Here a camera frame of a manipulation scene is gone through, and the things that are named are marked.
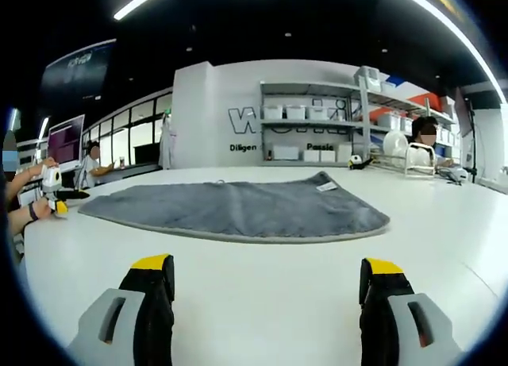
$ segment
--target computer monitor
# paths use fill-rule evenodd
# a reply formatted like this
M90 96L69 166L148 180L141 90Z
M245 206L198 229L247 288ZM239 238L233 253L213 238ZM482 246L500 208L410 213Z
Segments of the computer monitor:
M48 131L48 156L60 165L60 170L71 171L81 165L81 146L85 115L52 126Z

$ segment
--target black ceiling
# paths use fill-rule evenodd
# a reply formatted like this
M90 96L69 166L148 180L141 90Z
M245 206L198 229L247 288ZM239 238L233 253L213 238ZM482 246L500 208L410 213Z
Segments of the black ceiling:
M497 19L502 8L493 7L500 0L465 2L496 52L506 53ZM116 22L114 12L125 3L13 0L7 16L12 24L4 36L12 43L4 83L10 104L21 110L18 140L37 134L37 90L45 65L111 38L117 45L103 98L86 110L88 122L171 86L176 69L203 60L214 65L274 58L367 64L439 94L486 80L464 46L409 0L151 0ZM439 2L433 4L445 11ZM503 76L503 66L485 42L475 43L495 64L496 75Z

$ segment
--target desk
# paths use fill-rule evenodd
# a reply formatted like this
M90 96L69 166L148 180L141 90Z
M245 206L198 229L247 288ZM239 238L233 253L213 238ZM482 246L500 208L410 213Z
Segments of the desk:
M111 183L114 181L118 181L120 179L125 179L129 177L134 177L136 175L142 175L145 173L149 173L151 171L160 170L160 166L158 164L138 164L138 165L130 165L125 168L115 168L105 175L101 175L100 177L96 177L96 186L103 185L105 183Z
M223 179L282 182L316 168L210 168L156 171L102 185L91 198L137 184ZM178 366L360 364L360 261L391 260L416 292L450 317L471 348L508 286L508 198L485 187L404 179L381 169L326 171L391 217L377 237L315 245L246 245L133 229L77 214L25 231L29 286L38 312L68 345L78 320L118 287L145 256L175 256L173 361Z

